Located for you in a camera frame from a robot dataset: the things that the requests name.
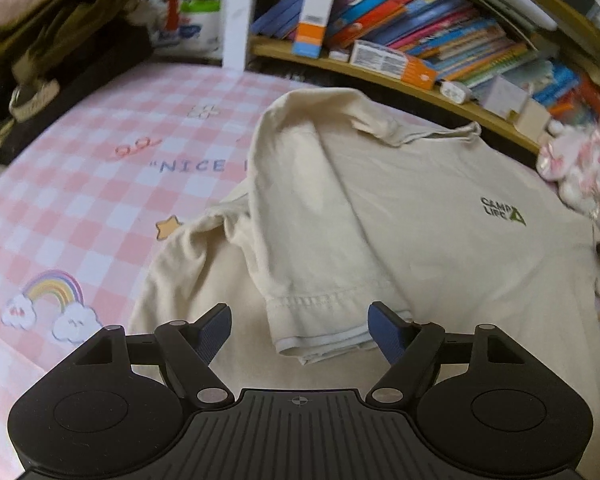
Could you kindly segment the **white cube box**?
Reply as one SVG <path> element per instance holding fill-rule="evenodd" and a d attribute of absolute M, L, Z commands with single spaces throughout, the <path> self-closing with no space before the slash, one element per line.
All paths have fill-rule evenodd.
<path fill-rule="evenodd" d="M 480 100 L 484 110 L 509 120 L 519 114 L 528 100 L 528 92 L 502 76 L 493 78 Z"/>

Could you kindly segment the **row of colourful books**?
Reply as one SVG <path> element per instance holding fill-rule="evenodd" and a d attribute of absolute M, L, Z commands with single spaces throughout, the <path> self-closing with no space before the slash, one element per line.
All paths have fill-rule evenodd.
<path fill-rule="evenodd" d="M 250 28 L 250 51 L 379 84 L 437 107 L 443 81 L 482 89 L 540 66 L 528 87 L 554 114 L 585 102 L 600 116 L 600 30 L 564 0 L 335 0 L 318 58 L 291 52 L 302 0 L 272 0 Z M 437 72 L 419 89 L 349 63 L 356 40 L 420 58 Z"/>

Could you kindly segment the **white power adapter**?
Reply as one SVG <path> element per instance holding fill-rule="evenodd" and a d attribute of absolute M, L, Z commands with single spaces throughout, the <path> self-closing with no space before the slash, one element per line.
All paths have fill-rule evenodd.
<path fill-rule="evenodd" d="M 472 99 L 471 90 L 466 84 L 459 81 L 443 81 L 440 86 L 440 93 L 445 99 L 458 105 L 466 104 Z"/>

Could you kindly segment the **pink white plush bunny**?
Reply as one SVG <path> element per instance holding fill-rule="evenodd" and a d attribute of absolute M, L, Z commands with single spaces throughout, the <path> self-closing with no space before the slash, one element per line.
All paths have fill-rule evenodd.
<path fill-rule="evenodd" d="M 564 204 L 600 229 L 600 125 L 565 125 L 551 120 L 536 171 L 557 185 Z"/>

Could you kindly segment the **pink checkered table mat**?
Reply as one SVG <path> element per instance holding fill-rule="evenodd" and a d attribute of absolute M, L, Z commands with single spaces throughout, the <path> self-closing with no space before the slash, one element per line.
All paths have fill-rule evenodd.
<path fill-rule="evenodd" d="M 2 174 L 0 479 L 23 471 L 7 433 L 14 403 L 101 328 L 136 333 L 133 309 L 168 236 L 245 180 L 261 116 L 301 89 L 321 88 L 145 63 L 79 102 Z M 476 122 L 441 125 L 362 94 L 401 122 L 474 124 L 483 140 Z M 595 309 L 600 328 L 600 292 Z M 591 411 L 580 471 L 600 479 L 600 414 Z"/>

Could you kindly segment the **white green-lid jar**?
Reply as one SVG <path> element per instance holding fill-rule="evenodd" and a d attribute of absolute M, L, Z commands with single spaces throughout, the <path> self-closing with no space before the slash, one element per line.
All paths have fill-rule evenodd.
<path fill-rule="evenodd" d="M 178 44 L 184 52 L 210 52 L 220 44 L 219 0 L 183 0 L 178 9 Z"/>

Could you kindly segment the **small beige box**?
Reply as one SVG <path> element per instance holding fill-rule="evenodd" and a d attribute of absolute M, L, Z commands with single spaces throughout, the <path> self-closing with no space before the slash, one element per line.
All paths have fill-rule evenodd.
<path fill-rule="evenodd" d="M 528 99 L 514 120 L 514 128 L 527 139 L 538 143 L 541 136 L 546 133 L 549 122 L 548 110 L 534 99 Z"/>

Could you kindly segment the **tall white orange box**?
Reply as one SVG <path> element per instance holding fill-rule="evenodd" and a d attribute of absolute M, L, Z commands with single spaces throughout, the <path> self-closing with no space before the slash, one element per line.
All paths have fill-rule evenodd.
<path fill-rule="evenodd" d="M 303 0 L 291 52 L 305 58 L 318 58 L 335 0 Z"/>

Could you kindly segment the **beige t-shirt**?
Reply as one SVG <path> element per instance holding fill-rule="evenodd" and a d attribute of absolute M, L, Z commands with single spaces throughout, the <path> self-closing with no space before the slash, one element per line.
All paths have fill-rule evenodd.
<path fill-rule="evenodd" d="M 596 226 L 477 125 L 396 119 L 361 92 L 301 89 L 261 116 L 247 177 L 180 226 L 131 316 L 143 333 L 219 302 L 233 388 L 368 388 L 382 359 L 366 325 L 402 318 L 505 330 L 600 414 Z"/>

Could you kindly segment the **olive brown bag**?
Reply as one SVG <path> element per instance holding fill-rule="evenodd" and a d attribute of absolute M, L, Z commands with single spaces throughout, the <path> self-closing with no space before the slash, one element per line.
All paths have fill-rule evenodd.
<path fill-rule="evenodd" d="M 137 0 L 0 0 L 0 120 L 12 90 L 50 98 L 82 76 L 108 81 L 148 57 Z"/>

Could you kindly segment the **flat white orange box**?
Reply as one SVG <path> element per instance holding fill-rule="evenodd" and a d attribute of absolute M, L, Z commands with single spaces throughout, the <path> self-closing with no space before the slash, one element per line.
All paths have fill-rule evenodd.
<path fill-rule="evenodd" d="M 355 41 L 349 63 L 424 90 L 437 80 L 437 72 L 420 58 L 364 40 Z"/>

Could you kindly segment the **wooden white bookshelf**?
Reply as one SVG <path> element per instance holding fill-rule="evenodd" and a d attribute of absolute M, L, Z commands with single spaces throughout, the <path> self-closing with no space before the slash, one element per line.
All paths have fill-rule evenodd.
<path fill-rule="evenodd" d="M 441 125 L 476 122 L 528 152 L 521 110 L 482 106 L 521 72 L 542 120 L 600 123 L 600 30 L 564 0 L 230 0 L 247 9 L 245 54 L 386 88 L 393 106 Z"/>

